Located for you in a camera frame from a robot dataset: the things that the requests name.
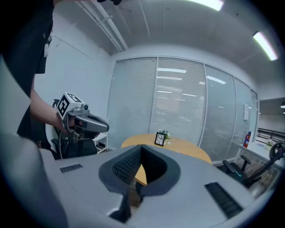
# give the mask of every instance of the railing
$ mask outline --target railing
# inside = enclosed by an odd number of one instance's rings
[[[268,130],[264,128],[258,128],[257,130],[257,137],[264,138],[264,139],[271,139],[272,141],[279,142],[279,141],[285,141],[285,133],[274,131],[274,130]]]

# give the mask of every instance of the black shirt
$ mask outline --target black shirt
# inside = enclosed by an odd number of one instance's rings
[[[50,43],[53,27],[53,0],[8,2],[10,6],[3,6],[2,9],[15,11],[11,12],[2,30],[1,50],[12,76],[30,97],[34,75],[45,72],[45,46]],[[18,134],[32,138],[29,108]]]

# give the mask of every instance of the picture frame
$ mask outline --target picture frame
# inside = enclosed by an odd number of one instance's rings
[[[163,147],[166,134],[157,132],[155,137],[155,145]]]

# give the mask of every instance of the wooden table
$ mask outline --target wooden table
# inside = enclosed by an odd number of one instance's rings
[[[132,145],[141,145],[141,144],[161,147],[161,146],[155,145],[155,143],[154,143],[155,142],[155,136],[156,136],[156,134],[134,135],[134,136],[126,139],[123,142],[121,148],[132,146]],[[179,139],[176,137],[171,137],[171,139],[167,140],[167,142],[171,142],[171,144],[166,143],[166,145],[164,145],[163,148],[171,150],[171,151],[175,151],[177,153],[181,153],[184,155],[199,158],[205,162],[212,164],[211,159],[207,155],[207,153],[191,142],[187,142],[186,140]],[[146,173],[145,173],[142,165],[140,166],[140,168],[139,168],[139,170],[135,176],[135,179],[136,179],[136,181],[140,182],[143,185],[147,184]]]

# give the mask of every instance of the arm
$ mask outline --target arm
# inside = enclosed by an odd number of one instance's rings
[[[57,113],[57,110],[54,109],[52,106],[48,105],[47,103],[45,103],[35,91],[34,81],[35,77],[31,89],[31,105],[30,105],[31,115],[36,120],[53,125],[59,128],[61,131],[67,132],[63,128],[62,121],[59,114]]]

